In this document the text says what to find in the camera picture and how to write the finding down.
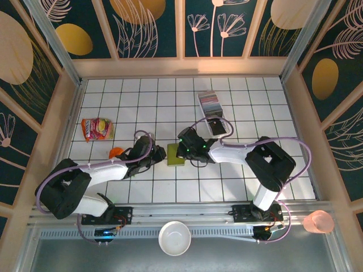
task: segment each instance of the white plastic cup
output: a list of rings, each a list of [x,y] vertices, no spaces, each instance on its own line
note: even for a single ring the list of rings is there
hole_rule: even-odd
[[[311,233],[329,233],[334,229],[334,221],[330,214],[318,210],[309,214],[302,222],[304,229]]]

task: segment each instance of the white tile floor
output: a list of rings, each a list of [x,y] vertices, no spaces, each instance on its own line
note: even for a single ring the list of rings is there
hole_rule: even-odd
[[[167,150],[178,133],[202,117],[196,102],[200,91],[217,91],[225,117],[233,122],[230,141],[255,142],[258,137],[296,137],[289,107],[278,77],[275,78],[160,78],[89,80],[70,158],[79,164],[107,160],[113,147],[133,146],[133,134],[143,129],[155,134]],[[103,117],[115,124],[115,139],[89,142],[83,138],[83,118]],[[209,138],[204,123],[198,134]],[[293,174],[305,165],[300,146],[281,141],[297,163]],[[214,202],[252,200],[259,181],[249,167],[209,164],[195,168],[168,167],[166,160],[128,180],[109,181],[92,188],[114,203]],[[288,185],[281,199],[315,199],[307,173]]]

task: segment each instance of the dark green wallpaper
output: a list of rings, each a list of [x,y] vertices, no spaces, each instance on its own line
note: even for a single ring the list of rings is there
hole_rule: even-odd
[[[363,80],[363,5],[348,0],[302,72],[323,121]]]
[[[12,205],[37,133],[0,102],[0,202]]]
[[[291,48],[300,33],[301,26],[297,29],[282,29],[274,24],[271,16],[273,2],[273,0],[267,1],[258,33],[252,47],[251,57],[285,57],[290,53]],[[284,3],[287,3],[287,1],[279,1],[279,4]],[[295,5],[298,3],[304,4],[304,1],[294,3]],[[304,9],[304,5],[302,4],[300,4],[301,9]],[[293,22],[294,18],[297,18],[297,20],[301,22],[304,22],[302,19],[306,19],[305,16],[304,18],[300,18],[297,14],[291,12],[289,6],[285,7],[284,5],[280,5],[278,8],[282,10],[282,14],[284,18],[287,18],[287,22],[289,20]]]
[[[351,201],[363,197],[363,97],[325,130]]]
[[[120,58],[176,57],[174,0],[102,2]]]
[[[222,6],[215,6],[212,1],[186,0],[185,56],[211,57],[211,47],[213,57],[242,56],[256,3],[224,0]]]
[[[361,226],[361,229],[363,231],[363,212],[360,212],[357,214],[357,219],[358,219],[359,225]]]
[[[301,54],[301,56],[300,56],[300,58],[299,58],[299,60],[298,60],[298,62],[297,62],[297,64],[298,64],[298,65],[300,65],[300,64],[301,64],[301,62],[304,60],[304,58],[305,58],[305,56],[306,56],[307,52],[308,52],[308,51],[309,51],[309,49],[310,49],[310,45],[314,42],[314,40],[316,39],[316,37],[319,35],[320,30],[322,29],[322,27],[323,27],[324,23],[325,23],[325,22],[326,22],[326,20],[328,19],[329,15],[330,15],[331,11],[333,10],[333,8],[335,7],[335,4],[336,4],[336,2],[337,2],[337,1],[338,1],[338,0],[332,0],[332,1],[330,2],[330,5],[329,5],[329,7],[328,7],[327,12],[325,13],[325,15],[324,15],[323,19],[321,20],[320,24],[318,25],[317,29],[315,30],[315,33],[314,33],[314,35],[311,37],[311,39],[310,39],[310,41],[309,41],[308,45],[306,46],[305,50],[302,52],[302,54]]]
[[[7,26],[1,37],[0,88],[41,124],[59,74],[9,0],[0,3],[0,21]]]
[[[7,221],[6,217],[0,216],[0,239],[1,239],[1,236],[2,236],[2,232],[5,229],[6,221]]]
[[[41,5],[72,59],[111,57],[91,0],[42,0]]]

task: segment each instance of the green sponge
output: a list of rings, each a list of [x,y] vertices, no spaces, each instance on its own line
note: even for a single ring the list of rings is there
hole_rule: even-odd
[[[178,150],[178,143],[168,144],[168,166],[184,166],[185,159],[177,158],[176,150]]]

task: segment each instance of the flower illustration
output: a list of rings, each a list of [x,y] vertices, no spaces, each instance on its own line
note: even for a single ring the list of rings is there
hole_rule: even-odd
[[[218,15],[218,27],[220,28],[220,33],[222,37],[221,45],[221,57],[223,57],[223,43],[225,38],[236,37],[246,34],[246,27],[243,27],[244,14],[235,15],[231,14],[226,20],[226,14]]]
[[[5,115],[0,113],[0,122],[0,146],[8,147],[10,146],[12,133],[14,132],[15,117],[8,115],[6,121]]]
[[[190,15],[188,15],[188,22],[193,31],[195,52],[197,53],[197,57],[199,57],[195,32],[207,30],[210,28],[210,25],[207,23],[208,20],[205,17],[205,14],[204,15],[197,14],[197,15],[195,15],[195,17],[193,14],[190,14]]]
[[[213,31],[214,31],[214,18],[216,17],[216,9],[217,7],[221,6],[228,6],[228,5],[239,5],[248,3],[250,0],[212,0],[213,8],[213,15],[212,15],[212,30],[210,32],[210,56],[213,56]]]
[[[11,145],[11,137],[14,132],[14,127],[15,127],[15,117],[12,116],[11,114],[9,114],[6,119],[5,115],[1,112],[0,113],[0,147],[3,147],[3,148],[9,147],[9,148],[17,151],[20,154],[30,157],[28,154],[24,153],[23,151],[18,150],[17,148],[15,148]],[[0,161],[7,163],[9,165],[12,165],[14,167],[17,167],[19,169],[25,170],[24,166],[21,166],[17,163],[13,163],[12,161],[9,161],[5,158],[0,157]],[[18,185],[9,185],[9,184],[0,184],[0,186],[19,187]]]

